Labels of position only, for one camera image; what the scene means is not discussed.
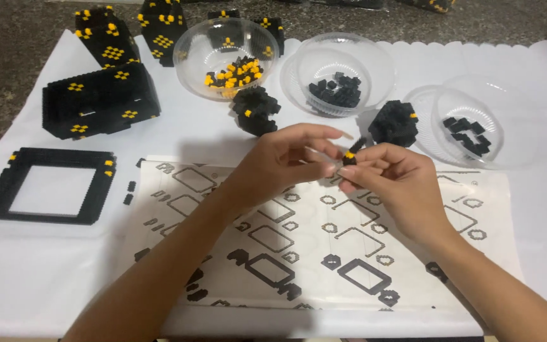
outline left hand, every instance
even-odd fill
[[[335,165],[306,147],[339,160],[343,153],[328,139],[342,135],[338,129],[310,123],[265,134],[217,192],[244,212],[278,196],[289,186],[330,177],[336,171]]]

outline right hand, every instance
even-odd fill
[[[357,165],[338,173],[339,188],[350,193],[361,187],[379,196],[399,231],[419,244],[456,236],[447,219],[434,163],[428,157],[392,144],[358,151]]]

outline granite countertop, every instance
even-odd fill
[[[185,4],[189,26],[213,10],[237,8],[242,17],[270,15],[284,20],[287,38],[305,40],[325,32],[363,35],[373,41],[408,43],[491,43],[528,46],[547,39],[547,0],[458,0],[446,15],[386,0],[386,11],[295,5],[273,0]],[[74,12],[92,3],[0,1],[0,138],[20,112],[35,80],[64,29],[73,29]],[[114,10],[134,35],[140,34],[140,5]]]

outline forearm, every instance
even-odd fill
[[[152,341],[185,284],[235,210],[213,192],[179,226],[98,297],[63,338]]]
[[[459,234],[426,248],[500,341],[547,341],[547,301],[542,297]]]

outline hand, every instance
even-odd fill
[[[399,231],[420,244],[456,235],[444,212],[434,163],[428,157],[392,144],[377,144],[355,155],[357,165],[338,173],[339,188],[359,187],[381,198]]]
[[[217,192],[224,193],[244,212],[278,196],[289,186],[330,177],[336,171],[334,164],[323,161],[322,156],[306,147],[339,160],[342,152],[328,139],[342,135],[335,128],[309,123],[263,135]]]

